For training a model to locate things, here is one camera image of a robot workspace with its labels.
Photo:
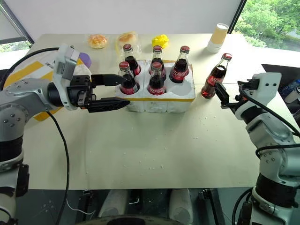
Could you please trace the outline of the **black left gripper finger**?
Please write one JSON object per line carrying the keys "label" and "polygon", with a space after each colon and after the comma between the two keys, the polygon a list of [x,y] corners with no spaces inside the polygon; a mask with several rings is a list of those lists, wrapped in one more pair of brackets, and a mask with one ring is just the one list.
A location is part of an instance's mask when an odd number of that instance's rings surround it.
{"label": "black left gripper finger", "polygon": [[109,112],[121,109],[130,104],[130,101],[117,97],[107,97],[100,100],[92,100],[87,104],[89,113]]}
{"label": "black left gripper finger", "polygon": [[91,75],[91,83],[93,88],[97,86],[117,86],[126,81],[126,78],[116,74]]}

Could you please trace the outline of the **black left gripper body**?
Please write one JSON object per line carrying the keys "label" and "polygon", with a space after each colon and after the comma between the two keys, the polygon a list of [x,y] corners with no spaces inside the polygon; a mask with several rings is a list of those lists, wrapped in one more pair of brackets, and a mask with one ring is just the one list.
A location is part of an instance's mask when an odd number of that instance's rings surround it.
{"label": "black left gripper body", "polygon": [[96,100],[92,82],[88,75],[74,75],[67,87],[67,94],[72,105],[85,109],[91,101]]}

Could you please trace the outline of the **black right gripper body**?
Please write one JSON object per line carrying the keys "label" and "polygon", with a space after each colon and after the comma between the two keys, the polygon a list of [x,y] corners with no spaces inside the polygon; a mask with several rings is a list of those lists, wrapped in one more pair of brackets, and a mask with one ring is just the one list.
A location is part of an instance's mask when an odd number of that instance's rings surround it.
{"label": "black right gripper body", "polygon": [[235,96],[235,100],[238,105],[242,105],[247,101],[250,101],[256,105],[257,101],[251,97],[251,94],[248,94],[249,90],[257,90],[259,85],[258,79],[248,79],[247,82],[237,81],[239,86],[239,95]]}

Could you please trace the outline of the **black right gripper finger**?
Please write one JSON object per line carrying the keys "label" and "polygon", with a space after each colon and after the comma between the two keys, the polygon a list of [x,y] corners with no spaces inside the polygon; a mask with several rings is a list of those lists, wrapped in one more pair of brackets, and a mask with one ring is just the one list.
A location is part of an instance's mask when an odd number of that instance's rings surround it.
{"label": "black right gripper finger", "polygon": [[221,102],[221,108],[230,109],[231,111],[236,111],[239,108],[239,103]]}
{"label": "black right gripper finger", "polygon": [[221,102],[221,108],[230,108],[229,94],[220,82],[215,83],[215,93]]}

